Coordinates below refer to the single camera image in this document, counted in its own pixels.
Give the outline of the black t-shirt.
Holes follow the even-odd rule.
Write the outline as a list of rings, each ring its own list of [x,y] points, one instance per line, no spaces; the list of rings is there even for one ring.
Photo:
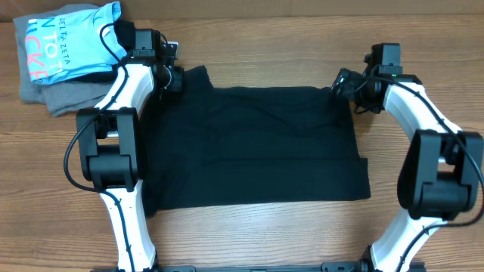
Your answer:
[[[349,102],[327,88],[215,88],[204,66],[141,114],[146,216],[160,210],[371,195]]]

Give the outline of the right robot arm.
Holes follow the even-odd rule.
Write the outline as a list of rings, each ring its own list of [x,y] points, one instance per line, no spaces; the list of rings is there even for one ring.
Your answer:
[[[404,73],[398,43],[380,43],[365,56],[363,73],[341,69],[331,91],[355,103],[354,112],[385,110],[411,142],[397,182],[399,212],[357,261],[326,262],[323,271],[423,271],[414,256],[439,229],[464,227],[483,190],[483,138],[449,121],[415,75]]]

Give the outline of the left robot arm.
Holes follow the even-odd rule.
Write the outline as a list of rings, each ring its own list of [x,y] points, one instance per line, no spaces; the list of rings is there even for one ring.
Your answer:
[[[141,199],[147,161],[139,116],[145,101],[180,91],[183,69],[175,66],[178,43],[154,29],[137,29],[106,97],[76,115],[82,174],[92,182],[110,217],[118,251],[117,271],[157,271]]]

